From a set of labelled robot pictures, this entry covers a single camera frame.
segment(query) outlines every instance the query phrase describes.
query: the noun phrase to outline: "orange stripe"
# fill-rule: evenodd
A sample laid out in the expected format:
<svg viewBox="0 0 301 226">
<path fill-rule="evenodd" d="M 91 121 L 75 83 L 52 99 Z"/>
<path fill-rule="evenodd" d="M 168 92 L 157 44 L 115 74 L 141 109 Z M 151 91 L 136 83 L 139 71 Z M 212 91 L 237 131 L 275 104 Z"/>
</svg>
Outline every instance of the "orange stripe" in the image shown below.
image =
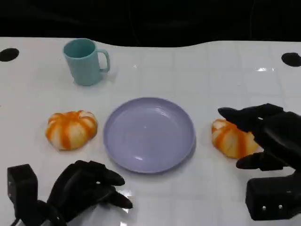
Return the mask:
<svg viewBox="0 0 301 226">
<path fill-rule="evenodd" d="M 93 136 L 93 129 L 90 128 L 84 121 L 78 120 L 78 123 L 84 128 L 84 130 L 86 131 L 88 137 Z"/>
<path fill-rule="evenodd" d="M 92 122 L 92 124 L 93 124 L 95 127 L 97 127 L 96 121 L 95 121 L 93 118 L 91 118 L 90 116 L 83 116 L 83 117 L 81 117 L 81 119 L 88 119 L 90 122 Z"/>
<path fill-rule="evenodd" d="M 242 158 L 246 156 L 246 136 L 244 133 L 237 129 L 237 137 L 238 137 L 238 155 L 237 158 Z"/>
<path fill-rule="evenodd" d="M 216 139 L 214 140 L 214 144 L 215 146 L 220 149 L 220 146 L 222 144 L 222 141 L 224 139 L 224 137 L 226 136 L 226 134 L 231 130 L 232 128 L 230 127 L 223 127 L 221 130 L 221 133 L 216 137 Z"/>
<path fill-rule="evenodd" d="M 61 143 L 65 149 L 71 149 L 71 144 L 69 139 L 69 127 L 70 127 L 69 121 L 64 121 L 61 125 Z"/>
<path fill-rule="evenodd" d="M 52 132 L 53 132 L 53 130 L 55 129 L 56 125 L 57 125 L 57 122 L 55 121 L 55 122 L 52 123 L 52 124 L 50 125 L 50 127 L 46 130 L 45 135 L 46 135 L 46 137 L 47 137 L 48 140 L 51 140 Z"/>
</svg>

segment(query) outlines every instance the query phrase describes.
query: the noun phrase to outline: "black cable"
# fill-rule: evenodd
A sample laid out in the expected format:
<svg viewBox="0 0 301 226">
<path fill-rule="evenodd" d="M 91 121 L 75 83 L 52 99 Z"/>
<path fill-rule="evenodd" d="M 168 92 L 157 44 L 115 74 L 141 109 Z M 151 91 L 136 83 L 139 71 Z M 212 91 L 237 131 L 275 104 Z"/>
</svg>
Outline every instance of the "black cable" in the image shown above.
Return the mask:
<svg viewBox="0 0 301 226">
<path fill-rule="evenodd" d="M 253 19 L 253 13 L 254 13 L 254 8 L 255 8 L 256 0 L 253 0 L 253 5 L 251 7 L 250 11 L 250 21 L 249 21 L 249 40 L 252 40 L 252 19 Z"/>
<path fill-rule="evenodd" d="M 138 38 L 136 36 L 136 32 L 135 32 L 133 21 L 132 21 L 131 0 L 128 0 L 127 2 L 128 2 L 128 18 L 129 18 L 129 23 L 130 23 L 131 31 L 132 31 L 133 37 L 135 38 L 136 43 L 140 47 L 141 43 L 140 43 L 140 41 L 138 40 Z"/>
<path fill-rule="evenodd" d="M 20 219 L 16 218 L 15 221 L 10 226 L 16 226 L 19 223 Z"/>
</svg>

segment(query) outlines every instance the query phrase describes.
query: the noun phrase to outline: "black dot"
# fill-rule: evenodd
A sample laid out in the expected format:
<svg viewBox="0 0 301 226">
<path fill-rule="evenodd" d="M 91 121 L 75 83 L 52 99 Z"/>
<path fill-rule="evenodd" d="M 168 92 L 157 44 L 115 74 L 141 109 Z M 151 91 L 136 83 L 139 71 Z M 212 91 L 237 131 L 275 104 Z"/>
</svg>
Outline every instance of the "black dot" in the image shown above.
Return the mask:
<svg viewBox="0 0 301 226">
<path fill-rule="evenodd" d="M 17 58 L 19 50 L 16 48 L 7 48 L 0 52 L 0 61 L 7 62 Z"/>
<path fill-rule="evenodd" d="M 283 63 L 292 67 L 301 66 L 301 57 L 298 53 L 284 53 L 281 57 Z"/>
</svg>

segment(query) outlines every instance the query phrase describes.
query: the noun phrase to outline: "mug handle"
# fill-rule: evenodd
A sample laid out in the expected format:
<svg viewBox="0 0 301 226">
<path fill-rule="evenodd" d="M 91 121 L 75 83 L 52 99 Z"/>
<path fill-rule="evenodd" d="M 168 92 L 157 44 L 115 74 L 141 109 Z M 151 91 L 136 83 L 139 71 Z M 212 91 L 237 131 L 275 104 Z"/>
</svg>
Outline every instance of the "mug handle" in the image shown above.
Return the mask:
<svg viewBox="0 0 301 226">
<path fill-rule="evenodd" d="M 111 68 L 109 53 L 105 49 L 97 49 L 97 53 L 103 53 L 105 58 L 107 59 L 107 68 L 100 68 L 101 72 L 108 72 Z"/>
</svg>

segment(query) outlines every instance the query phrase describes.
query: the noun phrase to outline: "small pumpkin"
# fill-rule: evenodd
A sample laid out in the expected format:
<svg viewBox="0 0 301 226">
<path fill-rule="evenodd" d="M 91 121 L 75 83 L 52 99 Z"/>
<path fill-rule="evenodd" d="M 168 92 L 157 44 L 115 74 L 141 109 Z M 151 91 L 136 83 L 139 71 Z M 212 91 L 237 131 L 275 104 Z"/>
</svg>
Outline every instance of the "small pumpkin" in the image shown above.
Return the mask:
<svg viewBox="0 0 301 226">
<path fill-rule="evenodd" d="M 225 119 L 212 123 L 212 143 L 227 157 L 235 159 L 253 154 L 258 148 L 251 132 L 241 131 Z"/>
<path fill-rule="evenodd" d="M 60 150 L 82 147 L 97 133 L 97 120 L 91 112 L 55 113 L 48 120 L 46 137 Z"/>
</svg>

